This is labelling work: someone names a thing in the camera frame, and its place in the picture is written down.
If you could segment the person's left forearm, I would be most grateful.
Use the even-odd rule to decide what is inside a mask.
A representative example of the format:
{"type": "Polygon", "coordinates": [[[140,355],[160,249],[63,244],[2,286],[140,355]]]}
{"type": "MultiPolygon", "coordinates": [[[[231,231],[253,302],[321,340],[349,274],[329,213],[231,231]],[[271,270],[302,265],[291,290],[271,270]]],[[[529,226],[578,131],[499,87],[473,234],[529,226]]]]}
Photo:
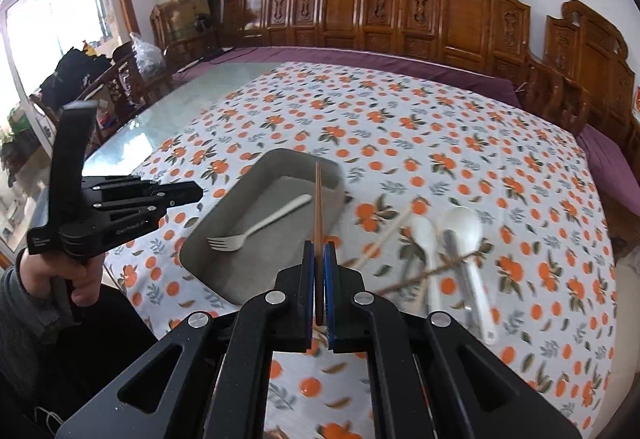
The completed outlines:
{"type": "Polygon", "coordinates": [[[12,267],[1,277],[1,434],[52,438],[68,404],[58,364],[65,319],[50,299],[32,297],[12,267]]]}

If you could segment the person's left hand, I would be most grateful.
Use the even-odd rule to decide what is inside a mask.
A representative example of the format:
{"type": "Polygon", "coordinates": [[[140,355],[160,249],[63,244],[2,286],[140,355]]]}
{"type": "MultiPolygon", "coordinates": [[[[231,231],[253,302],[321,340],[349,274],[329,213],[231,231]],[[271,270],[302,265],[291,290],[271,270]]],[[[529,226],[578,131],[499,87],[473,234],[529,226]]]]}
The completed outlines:
{"type": "Polygon", "coordinates": [[[78,263],[58,251],[40,255],[30,255],[25,251],[18,270],[29,295],[46,299],[51,294],[52,282],[64,279],[72,282],[72,302],[78,307],[88,307],[100,296],[104,258],[105,255],[101,254],[89,259],[88,263],[78,263]]]}

